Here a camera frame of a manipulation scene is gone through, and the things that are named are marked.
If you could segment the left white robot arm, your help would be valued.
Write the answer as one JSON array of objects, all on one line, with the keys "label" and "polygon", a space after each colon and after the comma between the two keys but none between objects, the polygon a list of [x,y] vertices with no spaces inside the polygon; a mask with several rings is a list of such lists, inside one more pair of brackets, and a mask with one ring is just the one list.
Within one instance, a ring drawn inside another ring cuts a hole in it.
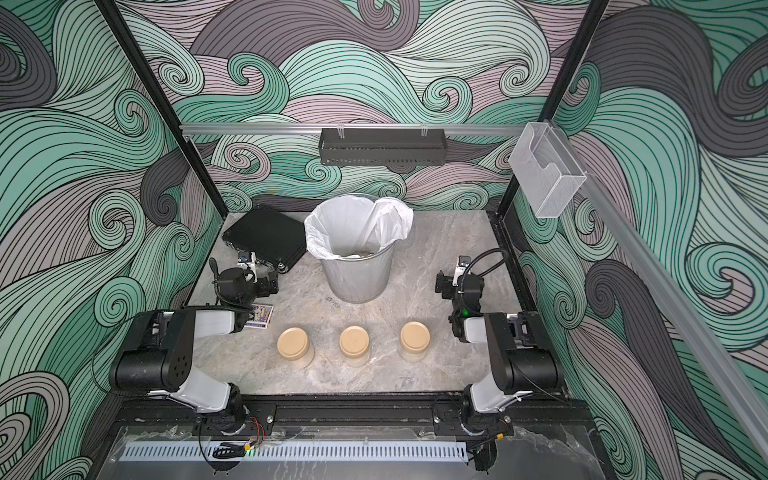
[{"label": "left white robot arm", "polygon": [[234,431],[246,417],[240,389],[195,366],[195,343],[255,325],[256,300],[279,291],[278,273],[259,276],[239,267],[220,272],[215,260],[210,267],[219,303],[136,315],[110,366],[108,380],[113,393],[168,398],[197,415],[218,417],[224,430]]}]

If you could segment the clear plastic rice jar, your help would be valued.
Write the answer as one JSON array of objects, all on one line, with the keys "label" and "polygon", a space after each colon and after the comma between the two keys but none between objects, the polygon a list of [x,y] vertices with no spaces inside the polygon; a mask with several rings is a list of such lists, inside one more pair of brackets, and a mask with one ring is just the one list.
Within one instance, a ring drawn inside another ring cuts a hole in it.
[{"label": "clear plastic rice jar", "polygon": [[402,343],[401,349],[400,349],[400,355],[405,361],[409,363],[418,363],[425,358],[426,354],[428,353],[428,350],[429,350],[429,344],[413,347],[405,343]]}]

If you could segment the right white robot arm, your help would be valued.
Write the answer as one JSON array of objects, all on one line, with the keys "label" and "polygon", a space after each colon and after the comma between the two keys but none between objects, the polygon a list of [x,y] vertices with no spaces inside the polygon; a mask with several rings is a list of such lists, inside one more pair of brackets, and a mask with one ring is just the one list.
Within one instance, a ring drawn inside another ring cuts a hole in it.
[{"label": "right white robot arm", "polygon": [[538,313],[482,313],[484,286],[484,280],[474,274],[436,275],[435,292],[452,303],[449,322],[454,337],[462,343],[484,345],[488,351],[490,373],[462,393],[464,422],[500,414],[531,395],[553,394],[564,384],[555,353],[537,339],[531,324]]}]

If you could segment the beige jar lid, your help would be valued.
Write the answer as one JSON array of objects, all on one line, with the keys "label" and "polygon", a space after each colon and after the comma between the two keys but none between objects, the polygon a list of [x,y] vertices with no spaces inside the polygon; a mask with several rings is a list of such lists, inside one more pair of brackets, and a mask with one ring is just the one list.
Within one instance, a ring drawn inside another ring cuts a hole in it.
[{"label": "beige jar lid", "polygon": [[428,349],[431,342],[431,334],[429,329],[421,322],[411,321],[402,327],[400,342],[406,352],[421,354]]}]

